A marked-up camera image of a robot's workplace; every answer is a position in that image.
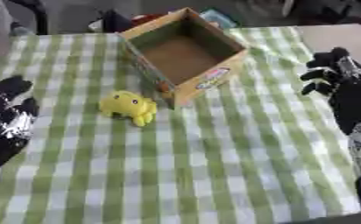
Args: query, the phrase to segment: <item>stuffed animal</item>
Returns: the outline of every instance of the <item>stuffed animal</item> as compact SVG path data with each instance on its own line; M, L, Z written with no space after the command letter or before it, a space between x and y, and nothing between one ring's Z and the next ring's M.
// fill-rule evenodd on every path
M157 112L156 102L152 99L124 90L113 91L102 98L99 107L103 115L129 116L139 127L150 123Z

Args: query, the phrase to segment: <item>gingham tablecloth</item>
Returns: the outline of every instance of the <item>gingham tablecloth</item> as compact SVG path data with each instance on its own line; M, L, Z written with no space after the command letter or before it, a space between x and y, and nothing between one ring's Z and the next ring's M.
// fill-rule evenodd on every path
M0 173L0 223L281 223L359 212L346 137L326 101L299 94L310 52L293 27L236 29L244 70L144 128L97 103L143 83L115 35L16 38L3 77L41 104Z

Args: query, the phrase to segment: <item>cardboard box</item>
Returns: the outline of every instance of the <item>cardboard box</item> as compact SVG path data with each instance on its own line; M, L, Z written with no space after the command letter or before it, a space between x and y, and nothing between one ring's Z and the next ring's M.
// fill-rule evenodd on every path
M121 33L134 66L171 107L241 69L243 46L186 8Z

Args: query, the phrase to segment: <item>black robot glove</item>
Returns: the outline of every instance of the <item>black robot glove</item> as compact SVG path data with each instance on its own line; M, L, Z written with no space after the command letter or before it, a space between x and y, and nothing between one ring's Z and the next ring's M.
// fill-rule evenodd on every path
M316 53L307 67L301 80L313 82L302 93L316 91L328 96L340 130L349 135L361 123L361 65L345 49L337 47L331 52Z
M0 166L18 154L29 142L39 106L33 98L13 106L13 100L27 92L32 83L21 76L0 81Z

